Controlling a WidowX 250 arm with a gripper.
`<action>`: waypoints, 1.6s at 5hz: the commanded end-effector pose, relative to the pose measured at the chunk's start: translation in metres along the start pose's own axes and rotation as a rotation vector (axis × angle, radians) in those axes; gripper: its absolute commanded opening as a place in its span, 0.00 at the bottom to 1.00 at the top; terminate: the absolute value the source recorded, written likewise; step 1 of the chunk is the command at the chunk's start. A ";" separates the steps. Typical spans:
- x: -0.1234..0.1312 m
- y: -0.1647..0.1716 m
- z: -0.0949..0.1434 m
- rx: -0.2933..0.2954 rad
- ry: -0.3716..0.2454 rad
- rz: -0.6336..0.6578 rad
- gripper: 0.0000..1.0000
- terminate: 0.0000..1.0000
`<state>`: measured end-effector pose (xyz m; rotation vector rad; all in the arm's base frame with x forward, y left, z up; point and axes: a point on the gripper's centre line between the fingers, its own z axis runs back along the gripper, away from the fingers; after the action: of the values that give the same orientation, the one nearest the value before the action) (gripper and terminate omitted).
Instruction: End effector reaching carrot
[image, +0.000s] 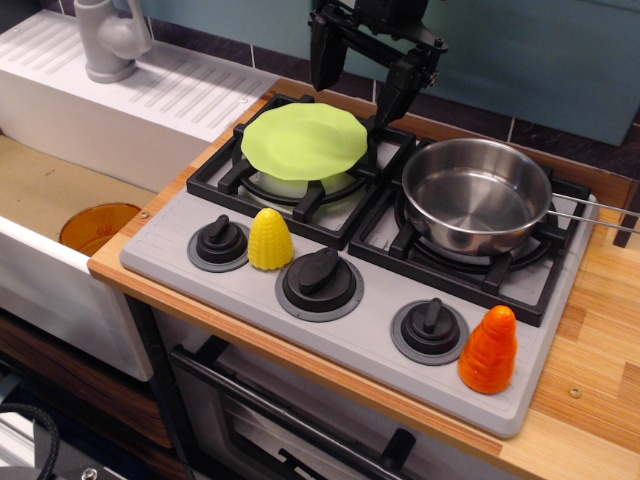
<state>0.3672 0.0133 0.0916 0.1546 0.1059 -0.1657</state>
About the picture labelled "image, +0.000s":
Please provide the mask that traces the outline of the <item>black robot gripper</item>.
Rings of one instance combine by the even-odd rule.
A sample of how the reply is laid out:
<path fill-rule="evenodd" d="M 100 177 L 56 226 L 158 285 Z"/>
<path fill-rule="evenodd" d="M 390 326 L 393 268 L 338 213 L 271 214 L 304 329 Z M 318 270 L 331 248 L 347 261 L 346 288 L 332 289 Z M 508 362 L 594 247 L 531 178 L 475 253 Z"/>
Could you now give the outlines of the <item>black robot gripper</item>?
<path fill-rule="evenodd" d="M 388 69 L 373 128 L 404 117 L 437 77 L 446 42 L 423 23 L 426 1 L 319 1 L 310 12 L 310 75 L 316 91 L 334 86 L 352 49 Z"/>

